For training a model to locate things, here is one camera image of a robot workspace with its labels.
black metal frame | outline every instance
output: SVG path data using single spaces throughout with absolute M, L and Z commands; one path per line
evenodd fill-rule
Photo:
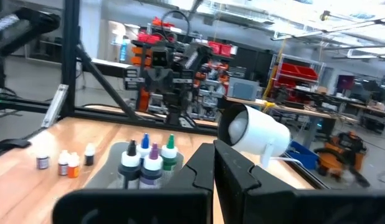
M 180 126 L 170 126 L 163 123 L 158 118 L 136 119 L 125 108 L 127 105 L 120 98 L 119 94 L 112 86 L 102 77 L 97 67 L 91 63 L 91 58 L 84 52 L 83 47 L 79 47 L 80 43 L 80 27 L 79 24 L 80 0 L 64 1 L 64 29 L 63 29 L 63 52 L 62 52 L 62 78 L 61 83 L 69 86 L 69 92 L 62 108 L 60 119 L 64 117 L 76 117 L 85 119 L 94 119 L 99 121 L 108 121 L 113 123 L 129 124 L 134 126 L 143 126 L 147 128 L 168 129 L 172 131 L 180 131 L 185 133 L 196 133 L 206 135 L 217 135 L 217 127 L 198 125 L 198 128 L 183 128 Z M 85 66 L 97 78 L 104 89 L 117 102 L 120 108 L 126 113 L 116 113 L 112 111 L 96 110 L 92 108 L 84 108 L 75 106 L 75 84 L 76 84 L 76 64 L 77 56 L 85 62 Z M 30 111 L 35 113 L 46 113 L 50 106 L 47 101 L 21 100 L 18 98 L 8 97 L 0 99 L 0 108 L 10 108 L 19 111 Z M 288 162 L 296 172 L 298 172 L 306 181 L 316 188 L 327 188 L 321 181 L 310 174 L 305 168 L 297 166 L 292 162 Z

small bottle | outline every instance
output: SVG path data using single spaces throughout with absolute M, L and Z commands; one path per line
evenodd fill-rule
M 138 189 L 140 157 L 140 153 L 136 152 L 136 141 L 131 140 L 127 152 L 122 153 L 121 164 L 118 166 L 119 189 Z
M 163 158 L 162 185 L 167 184 L 174 174 L 177 164 L 178 149 L 174 146 L 174 135 L 171 134 L 167 145 L 162 146 L 161 156 Z
M 68 159 L 69 159 L 68 151 L 63 150 L 60 153 L 60 156 L 58 158 L 58 175 L 68 174 Z
M 144 134 L 143 140 L 141 140 L 141 144 L 137 146 L 137 152 L 140 153 L 140 165 L 143 166 L 144 158 L 150 153 L 150 137 L 148 133 Z
M 91 143 L 87 144 L 85 150 L 85 165 L 92 166 L 94 164 L 95 146 Z
M 144 167 L 141 169 L 139 189 L 161 188 L 162 157 L 159 156 L 158 145 L 153 144 L 151 152 L 144 158 Z
M 36 167 L 37 169 L 49 168 L 49 155 L 47 154 L 47 150 L 38 150 L 36 154 Z
M 76 152 L 71 153 L 68 160 L 68 177 L 76 178 L 79 176 L 79 156 Z

white bottle cap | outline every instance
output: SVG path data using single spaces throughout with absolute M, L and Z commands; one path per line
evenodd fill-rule
M 94 156 L 95 146 L 92 143 L 88 143 L 85 150 L 85 156 Z
M 144 158 L 145 156 L 147 156 L 151 152 L 151 147 L 149 147 L 147 149 L 143 149 L 141 147 L 141 144 L 139 144 L 139 145 L 136 146 L 136 150 L 137 150 L 138 153 L 140 153 L 141 158 Z
M 77 167 L 79 166 L 79 156 L 76 152 L 71 153 L 68 159 L 69 167 Z
M 138 167 L 140 164 L 140 153 L 136 152 L 135 156 L 128 156 L 127 152 L 122 153 L 121 163 L 125 167 Z
M 69 153 L 68 153 L 68 151 L 63 150 L 60 153 L 60 156 L 58 158 L 58 163 L 61 164 L 61 165 L 67 165 L 68 164 L 68 160 L 69 160 Z
M 151 170 L 151 171 L 157 171 L 162 169 L 162 163 L 163 159 L 162 157 L 158 156 L 157 159 L 150 159 L 150 155 L 147 155 L 144 157 L 144 168 Z
M 36 151 L 36 158 L 45 159 L 49 156 L 47 149 L 39 149 Z
M 166 145 L 162 146 L 161 156 L 167 159 L 173 159 L 178 156 L 178 148 L 175 146 L 173 149 L 169 149 Z

white lamp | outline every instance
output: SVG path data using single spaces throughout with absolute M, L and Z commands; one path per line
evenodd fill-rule
M 246 105 L 236 104 L 223 112 L 217 137 L 236 151 L 260 155 L 263 168 L 267 168 L 271 159 L 296 161 L 279 157 L 290 144 L 289 129 Z

blue bin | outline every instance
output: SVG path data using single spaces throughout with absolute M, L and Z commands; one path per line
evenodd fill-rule
M 292 141 L 290 148 L 295 148 L 295 150 L 299 153 L 293 151 L 287 151 L 287 154 L 294 159 L 299 160 L 303 166 L 308 170 L 316 169 L 316 162 L 318 160 L 318 155 L 314 152 L 307 149 L 305 146 Z

